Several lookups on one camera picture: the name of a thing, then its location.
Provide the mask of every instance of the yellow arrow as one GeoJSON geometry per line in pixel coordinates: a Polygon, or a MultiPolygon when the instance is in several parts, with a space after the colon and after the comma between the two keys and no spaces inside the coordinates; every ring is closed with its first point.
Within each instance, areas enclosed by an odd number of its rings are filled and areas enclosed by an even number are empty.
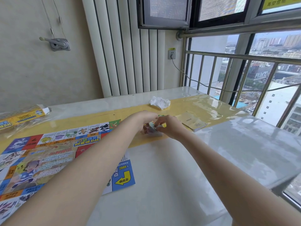
{"type": "Polygon", "coordinates": [[[131,174],[130,171],[123,172],[124,178],[119,179],[115,184],[117,185],[123,185],[124,183],[127,183],[131,180],[131,174]]]}

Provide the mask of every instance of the board game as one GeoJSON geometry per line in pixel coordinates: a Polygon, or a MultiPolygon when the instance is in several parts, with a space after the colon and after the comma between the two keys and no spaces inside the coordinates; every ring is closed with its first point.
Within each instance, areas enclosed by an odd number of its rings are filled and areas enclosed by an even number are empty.
{"type": "MultiPolygon", "coordinates": [[[[0,224],[121,120],[14,139],[0,155],[0,224]]],[[[135,184],[126,153],[103,194],[135,184]]]]}

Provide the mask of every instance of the crumpled paper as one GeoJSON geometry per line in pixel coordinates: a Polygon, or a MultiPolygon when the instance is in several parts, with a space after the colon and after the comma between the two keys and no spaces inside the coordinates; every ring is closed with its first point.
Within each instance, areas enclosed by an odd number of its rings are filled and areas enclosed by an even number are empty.
{"type": "Polygon", "coordinates": [[[154,105],[163,110],[170,106],[170,100],[153,96],[153,98],[150,100],[150,105],[154,105]]]}

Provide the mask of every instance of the wall socket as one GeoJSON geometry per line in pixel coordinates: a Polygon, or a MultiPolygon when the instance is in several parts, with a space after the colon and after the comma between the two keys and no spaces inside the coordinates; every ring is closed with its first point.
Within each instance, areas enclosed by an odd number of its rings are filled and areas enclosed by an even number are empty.
{"type": "Polygon", "coordinates": [[[168,59],[171,59],[171,55],[172,59],[175,59],[175,50],[168,50],[168,59]]]}

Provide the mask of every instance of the forearm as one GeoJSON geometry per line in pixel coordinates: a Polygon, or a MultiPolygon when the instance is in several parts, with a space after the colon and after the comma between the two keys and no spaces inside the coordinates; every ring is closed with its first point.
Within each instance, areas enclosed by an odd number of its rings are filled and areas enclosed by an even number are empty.
{"type": "Polygon", "coordinates": [[[3,225],[85,225],[138,129],[133,117],[125,119],[55,175],[3,225]]]}
{"type": "Polygon", "coordinates": [[[238,225],[298,225],[300,214],[191,132],[178,140],[195,159],[238,225]]]}

